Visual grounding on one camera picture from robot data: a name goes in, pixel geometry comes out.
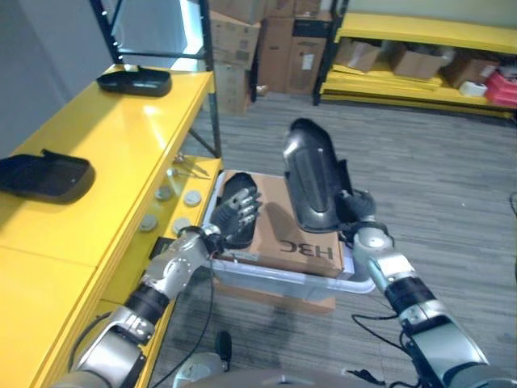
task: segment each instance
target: cardboard box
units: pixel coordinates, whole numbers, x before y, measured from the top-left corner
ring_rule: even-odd
[[[248,106],[249,72],[243,67],[215,63],[217,111],[221,115],[243,116]]]
[[[443,58],[438,55],[416,53],[411,51],[407,44],[397,43],[389,63],[396,75],[429,79],[438,72]]]
[[[310,95],[325,51],[326,40],[294,36],[289,53],[285,91],[295,95]]]
[[[308,38],[327,38],[332,29],[332,17],[329,12],[319,12],[316,19],[297,18],[292,28],[293,36]]]
[[[268,18],[263,22],[258,49],[258,84],[285,92],[293,18]]]
[[[483,83],[498,65],[499,60],[489,53],[459,49],[452,63],[442,69],[442,74],[449,85],[458,88],[466,81]]]
[[[227,171],[225,180],[236,172],[239,171]],[[311,234],[298,227],[284,177],[264,174],[251,174],[251,177],[263,203],[253,241],[246,249],[225,251],[221,258],[332,278],[340,275],[343,254],[338,234]]]
[[[322,0],[296,0],[294,15],[304,18],[314,18],[320,11]]]
[[[351,67],[365,73],[370,71],[380,53],[380,47],[360,40],[343,38],[334,59],[336,65]]]
[[[277,306],[285,310],[294,310],[308,314],[327,314],[336,308],[336,300],[334,297],[328,297],[319,302],[310,302],[297,297],[285,297],[277,293],[266,293],[255,289],[243,289],[240,287],[232,287],[223,285],[217,279],[214,279],[215,289],[218,293],[226,294],[230,297],[241,297],[249,301],[265,303]]]
[[[268,0],[209,0],[208,5],[212,11],[255,24],[266,16]]]
[[[213,11],[210,20],[214,59],[249,70],[259,39],[260,23],[249,25]]]
[[[294,16],[294,0],[269,0],[267,18],[291,18]]]

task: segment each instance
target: plastic bin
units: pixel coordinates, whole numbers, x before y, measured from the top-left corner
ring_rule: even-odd
[[[216,181],[212,197],[208,202],[204,224],[208,223],[210,214],[216,206],[217,193],[224,182],[225,173],[221,173]],[[350,250],[343,250],[344,260],[351,260]],[[243,264],[234,260],[215,259],[212,269],[217,279],[229,286],[242,287],[278,293],[289,297],[298,297],[307,301],[320,301],[339,293],[370,293],[375,284],[366,273],[365,268],[354,264],[355,274],[348,280],[332,279],[324,276],[306,275],[299,272],[283,271],[274,268]]]

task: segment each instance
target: wall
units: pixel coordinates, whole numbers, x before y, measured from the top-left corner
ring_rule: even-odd
[[[517,27],[516,0],[350,0],[347,10]]]
[[[183,51],[186,40],[177,2],[126,1],[124,31],[117,31],[117,39],[125,38],[131,49]],[[106,6],[115,2],[105,0]],[[1,0],[0,58],[0,158],[111,64],[88,0]],[[140,65],[173,63],[125,59]]]

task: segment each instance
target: cable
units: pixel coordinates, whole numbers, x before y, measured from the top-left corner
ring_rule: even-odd
[[[387,344],[390,344],[391,346],[394,346],[395,348],[401,350],[405,354],[409,354],[408,351],[405,348],[403,348],[402,346],[395,344],[394,342],[390,341],[389,339],[386,339],[382,335],[378,335],[372,329],[370,329],[369,327],[366,327],[363,323],[361,323],[359,321],[359,318],[361,318],[361,319],[369,319],[369,320],[372,320],[372,321],[387,321],[387,320],[390,320],[390,319],[398,318],[398,315],[395,314],[395,315],[390,315],[388,317],[370,317],[368,315],[352,314],[351,317],[352,317],[352,320],[355,323],[357,323],[362,329],[366,330],[368,333],[370,333],[371,335],[373,335],[377,339],[379,339],[379,340],[381,340],[383,342],[386,342]]]
[[[508,200],[510,201],[511,210],[514,212],[514,215],[517,217],[517,192],[512,192],[510,196],[508,196]]]
[[[402,337],[404,336],[404,331],[401,330],[401,334],[398,335],[398,343],[405,349],[407,350],[406,346],[404,346],[404,344],[402,343]]]
[[[213,287],[213,270],[212,270],[212,257],[210,258],[210,306],[208,308],[208,316],[207,316],[207,320],[206,322],[204,323],[204,327],[203,327],[203,330],[201,331],[201,335],[200,337],[198,338],[197,342],[195,343],[194,345],[194,348],[192,348],[192,350],[178,363],[176,364],[176,366],[171,369],[169,372],[167,372],[167,374],[162,377],[156,384],[154,384],[151,388],[157,388],[157,386],[159,386],[160,384],[162,384],[167,378],[170,377],[170,375],[172,373],[174,373],[181,365],[183,365],[183,363],[188,360],[193,354],[194,352],[197,350],[197,348],[200,346],[200,343],[201,343],[201,340],[203,339],[204,337],[204,333],[206,332],[207,330],[207,327],[208,327],[208,323],[210,322],[210,317],[212,316],[212,308],[213,308],[213,294],[214,294],[214,287]]]
[[[407,388],[419,388],[422,385],[422,380],[418,380],[415,385],[408,384],[407,382],[392,382],[388,388],[394,388],[396,386],[406,386]]]
[[[109,317],[110,314],[111,311],[95,317],[95,319],[84,328],[79,337],[75,340],[74,344],[72,345],[72,350],[70,350],[70,355],[68,358],[68,371],[72,370],[72,367],[74,366],[75,352],[78,350],[78,347],[81,344],[81,342],[85,339],[85,337],[88,335],[91,329],[93,329],[97,325],[97,323]]]

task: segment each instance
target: stacked cardboard boxes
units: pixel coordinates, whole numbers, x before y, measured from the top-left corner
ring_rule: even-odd
[[[331,27],[317,0],[270,0],[258,47],[258,84],[311,93]]]
[[[241,116],[249,103],[249,72],[267,0],[210,0],[219,113]]]

